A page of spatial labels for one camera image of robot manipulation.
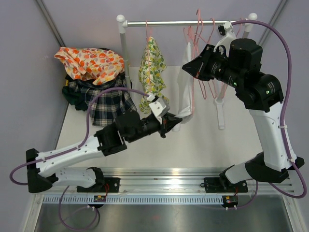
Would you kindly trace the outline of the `navy white plaid skirt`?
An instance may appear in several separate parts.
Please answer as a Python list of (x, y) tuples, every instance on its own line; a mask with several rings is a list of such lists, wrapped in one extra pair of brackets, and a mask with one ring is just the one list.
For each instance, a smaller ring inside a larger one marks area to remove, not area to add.
[[(119, 74), (116, 79), (96, 86), (92, 81), (75, 80), (81, 86), (87, 105), (100, 92), (112, 87), (126, 87), (125, 75)], [(127, 110), (137, 111), (137, 108), (127, 91), (114, 90), (101, 95), (91, 106), (90, 118), (93, 126), (108, 126)]]

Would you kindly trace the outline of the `orange floral skirt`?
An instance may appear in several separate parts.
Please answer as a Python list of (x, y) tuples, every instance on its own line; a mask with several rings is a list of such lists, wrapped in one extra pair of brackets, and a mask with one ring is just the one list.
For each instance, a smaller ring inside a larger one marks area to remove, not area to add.
[(99, 86), (124, 72), (124, 60), (110, 49), (61, 47), (54, 55), (73, 80), (92, 81)]

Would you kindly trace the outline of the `dark green plaid skirt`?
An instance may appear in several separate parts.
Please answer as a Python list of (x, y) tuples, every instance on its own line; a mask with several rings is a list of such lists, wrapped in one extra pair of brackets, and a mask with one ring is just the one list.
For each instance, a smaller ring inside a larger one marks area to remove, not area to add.
[(62, 88), (62, 94), (70, 105), (75, 106), (77, 111), (86, 111), (88, 105), (85, 102), (85, 96), (81, 92), (81, 86), (69, 75), (65, 77), (66, 83)]

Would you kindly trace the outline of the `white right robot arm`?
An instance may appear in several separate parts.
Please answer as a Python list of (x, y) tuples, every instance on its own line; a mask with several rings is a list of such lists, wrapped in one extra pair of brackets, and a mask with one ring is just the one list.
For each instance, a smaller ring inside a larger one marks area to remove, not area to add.
[(304, 160), (286, 151), (282, 136), (281, 110), (283, 92), (279, 80), (260, 71), (263, 49), (252, 39), (235, 39), (229, 51), (223, 45), (206, 45), (198, 57), (182, 69), (202, 81), (217, 79), (235, 89), (253, 118), (262, 152), (247, 162), (232, 165), (219, 175), (219, 186), (231, 191), (236, 184), (253, 179), (258, 182), (281, 183), (288, 172), (304, 165)]

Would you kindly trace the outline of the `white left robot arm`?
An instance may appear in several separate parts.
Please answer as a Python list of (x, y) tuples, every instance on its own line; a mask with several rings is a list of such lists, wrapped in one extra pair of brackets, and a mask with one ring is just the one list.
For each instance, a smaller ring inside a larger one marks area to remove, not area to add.
[(182, 119), (171, 113), (140, 118), (136, 111), (127, 111), (115, 122), (90, 136), (82, 145), (59, 150), (26, 151), (28, 191), (41, 193), (55, 186), (76, 186), (78, 192), (105, 192), (108, 188), (103, 171), (98, 167), (78, 170), (71, 166), (86, 160), (101, 158), (127, 149), (131, 143), (158, 132), (162, 138)]

